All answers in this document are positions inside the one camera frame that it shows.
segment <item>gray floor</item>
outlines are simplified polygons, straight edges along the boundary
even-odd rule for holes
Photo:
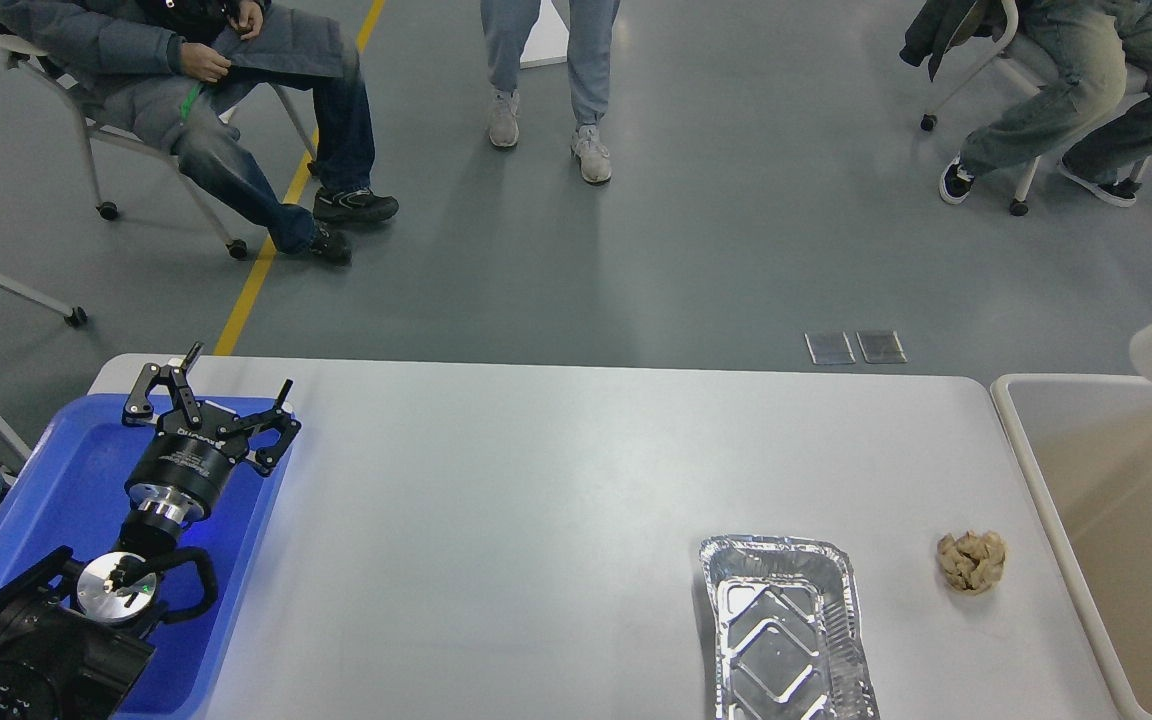
[[[370,6],[291,5],[351,35]],[[602,124],[614,179],[589,187],[568,158],[563,65],[524,73],[522,142],[497,151],[476,3],[389,1],[364,63],[376,187],[401,214],[355,234],[349,268],[275,260],[236,354],[979,382],[1132,373],[1126,347],[1152,320],[1152,165],[1129,210],[1056,176],[1055,156],[1025,218],[1006,210],[1020,170],[942,204],[957,143],[1020,92],[987,70],[920,132],[927,74],[896,55],[918,6],[626,3]],[[0,410],[29,442],[111,356],[215,344],[251,268],[151,159],[97,147],[124,211],[97,218],[67,122],[0,69],[0,270],[92,316],[73,331],[0,293]],[[274,96],[257,91],[236,124],[282,191],[301,150]],[[264,233],[221,211],[259,245]],[[909,364],[810,363],[804,332],[859,329],[899,332]]]

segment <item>crumpled paper ball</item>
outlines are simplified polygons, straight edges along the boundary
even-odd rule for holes
[[[952,535],[941,538],[935,544],[935,555],[946,582],[954,591],[979,594],[1002,579],[1007,543],[993,530],[983,536],[969,530],[957,539]]]

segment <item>human hand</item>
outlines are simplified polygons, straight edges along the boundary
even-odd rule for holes
[[[220,82],[229,74],[229,59],[200,41],[180,44],[180,71],[202,82]]]
[[[238,18],[229,18],[229,26],[238,33],[240,40],[251,40],[265,26],[265,12],[256,0],[242,0],[238,3]]]

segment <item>blue tray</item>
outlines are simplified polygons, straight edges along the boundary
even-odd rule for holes
[[[273,406],[273,400],[264,397],[211,400],[241,415]],[[124,427],[120,418],[126,401],[126,395],[79,397],[52,418],[17,486],[0,507],[0,586],[61,544],[86,561],[109,552],[118,541],[128,511],[123,483],[154,435],[153,429]],[[154,401],[157,406],[168,402],[159,396]],[[253,445],[265,442],[264,437],[253,439]],[[285,455],[270,478],[238,465],[211,518],[180,537],[180,546],[211,553],[219,600],[200,617],[159,626],[150,634],[154,660],[114,717],[184,720],[206,700],[289,458],[291,454]],[[189,566],[169,571],[161,589],[161,597],[175,609],[192,606],[202,597]]]

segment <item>gray sneaker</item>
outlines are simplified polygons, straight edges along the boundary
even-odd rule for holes
[[[598,126],[576,128],[573,158],[579,159],[579,176],[585,182],[602,184],[612,179],[612,153],[598,141]]]
[[[498,147],[513,147],[518,143],[518,91],[492,91],[488,108],[488,141]]]

